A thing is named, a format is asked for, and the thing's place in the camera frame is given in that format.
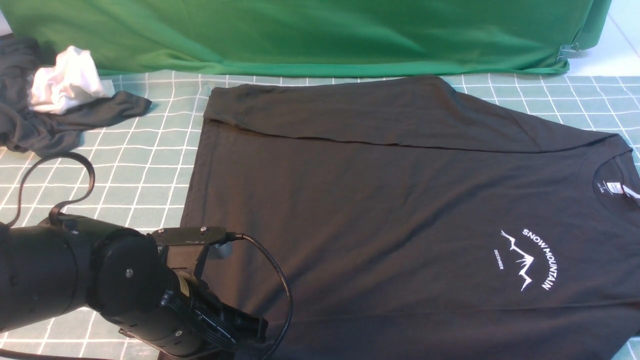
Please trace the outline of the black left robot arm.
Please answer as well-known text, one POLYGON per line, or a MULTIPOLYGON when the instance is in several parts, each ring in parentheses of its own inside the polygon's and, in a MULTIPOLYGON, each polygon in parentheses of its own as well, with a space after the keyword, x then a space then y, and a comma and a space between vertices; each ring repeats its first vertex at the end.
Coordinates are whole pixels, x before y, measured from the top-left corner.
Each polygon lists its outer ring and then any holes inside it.
POLYGON ((223 303, 202 280, 221 227, 142 234, 84 216, 1 227, 1 331, 89 307, 122 333, 178 359, 266 341, 268 322, 223 303))

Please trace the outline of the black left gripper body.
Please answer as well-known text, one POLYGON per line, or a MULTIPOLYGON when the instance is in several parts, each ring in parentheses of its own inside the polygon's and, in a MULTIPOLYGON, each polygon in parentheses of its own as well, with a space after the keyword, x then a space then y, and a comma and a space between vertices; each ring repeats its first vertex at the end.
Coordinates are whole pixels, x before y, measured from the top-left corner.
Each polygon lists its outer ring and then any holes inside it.
POLYGON ((174 358, 239 348, 233 331, 210 319, 185 277, 168 268, 126 269, 118 276, 118 321, 129 337, 174 358))

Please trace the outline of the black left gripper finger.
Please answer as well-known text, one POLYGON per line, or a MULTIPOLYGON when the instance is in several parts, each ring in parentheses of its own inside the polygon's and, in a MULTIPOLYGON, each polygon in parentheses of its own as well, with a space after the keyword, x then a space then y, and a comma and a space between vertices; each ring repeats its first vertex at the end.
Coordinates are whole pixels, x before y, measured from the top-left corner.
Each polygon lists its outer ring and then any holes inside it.
POLYGON ((235 338, 265 344, 269 321, 264 317, 254 316, 230 305, 221 306, 220 317, 235 338))

